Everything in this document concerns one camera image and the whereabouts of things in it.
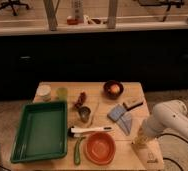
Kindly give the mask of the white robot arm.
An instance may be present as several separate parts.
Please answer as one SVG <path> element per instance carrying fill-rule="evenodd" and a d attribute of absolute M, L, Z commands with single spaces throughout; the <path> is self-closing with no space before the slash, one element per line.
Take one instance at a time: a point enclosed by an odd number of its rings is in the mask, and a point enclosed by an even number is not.
<path fill-rule="evenodd" d="M 171 128 L 188 139 L 187 112 L 187 107 L 181 100 L 156 104 L 151 114 L 142 121 L 134 143 L 145 144 L 161 135 L 166 128 Z"/>

